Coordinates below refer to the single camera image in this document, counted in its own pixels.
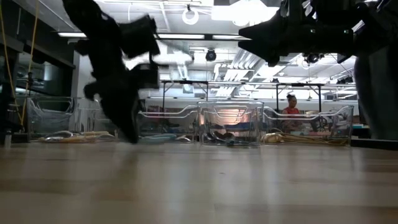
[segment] ceiling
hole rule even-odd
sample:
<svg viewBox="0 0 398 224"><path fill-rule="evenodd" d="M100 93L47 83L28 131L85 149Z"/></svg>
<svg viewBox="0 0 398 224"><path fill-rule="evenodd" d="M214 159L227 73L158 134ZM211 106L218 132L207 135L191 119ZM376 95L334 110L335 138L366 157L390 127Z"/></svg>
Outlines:
<svg viewBox="0 0 398 224"><path fill-rule="evenodd" d="M14 0L29 12L34 13L34 0ZM263 0L270 6L277 6L280 0ZM62 0L39 0L40 15L39 18L52 26L59 32L79 32L79 30L70 22L62 6ZM166 33L186 33L186 34L237 34L242 27L236 26L231 21L214 21L211 19L211 8L213 0L202 1L204 6L193 9L200 11L199 20L194 25L186 24L182 19L184 5L169 5L160 3L142 4L142 3L103 3L97 1L102 10L114 17L118 22L129 22L145 14L152 16L156 23L158 32ZM336 55L326 55L318 64L308 68L303 63L303 58L298 54L291 54L289 57L281 58L283 66L279 69L268 68L265 61L244 50L239 49L235 41L204 41L204 40L173 40L174 45L182 46L195 53L195 63L187 67L189 71L195 71L195 75L190 77L192 80L208 79L209 73L211 79L220 80L228 74L228 69L219 69L221 65L227 65L227 68L246 69L247 72L242 75L234 73L229 80L239 81L238 78L244 78L245 81L269 82L272 78L278 78L283 83L308 82L312 83L336 83L338 76L349 75L352 73L355 58L347 60L339 65L336 63ZM207 62L205 55L207 49L215 49L217 60ZM164 49L162 54L169 54L170 50Z"/></svg>

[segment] red shirt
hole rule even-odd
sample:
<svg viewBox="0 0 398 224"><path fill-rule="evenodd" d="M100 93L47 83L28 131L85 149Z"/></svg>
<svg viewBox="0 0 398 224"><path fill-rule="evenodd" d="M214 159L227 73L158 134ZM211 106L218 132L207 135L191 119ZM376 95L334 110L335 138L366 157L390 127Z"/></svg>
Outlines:
<svg viewBox="0 0 398 224"><path fill-rule="evenodd" d="M286 107L284 110L286 110L287 114L300 114L300 111L297 108Z"/></svg>

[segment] clear plastic bin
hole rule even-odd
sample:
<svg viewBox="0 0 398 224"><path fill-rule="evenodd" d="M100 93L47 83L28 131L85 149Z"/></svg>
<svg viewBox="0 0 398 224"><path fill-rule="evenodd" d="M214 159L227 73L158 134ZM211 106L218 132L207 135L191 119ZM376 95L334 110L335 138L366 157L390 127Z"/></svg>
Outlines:
<svg viewBox="0 0 398 224"><path fill-rule="evenodd" d="M195 142L197 108L197 105L188 105L175 113L139 112L139 143Z"/></svg>
<svg viewBox="0 0 398 224"><path fill-rule="evenodd" d="M262 102L209 101L198 103L198 135L206 145L258 146Z"/></svg>
<svg viewBox="0 0 398 224"><path fill-rule="evenodd" d="M27 116L30 141L43 140L60 131L89 136L89 142L105 133L117 137L117 127L105 117L97 101L71 97L28 98Z"/></svg>
<svg viewBox="0 0 398 224"><path fill-rule="evenodd" d="M319 114L279 114L264 108L265 144L325 144L349 145L353 129L354 106Z"/></svg>

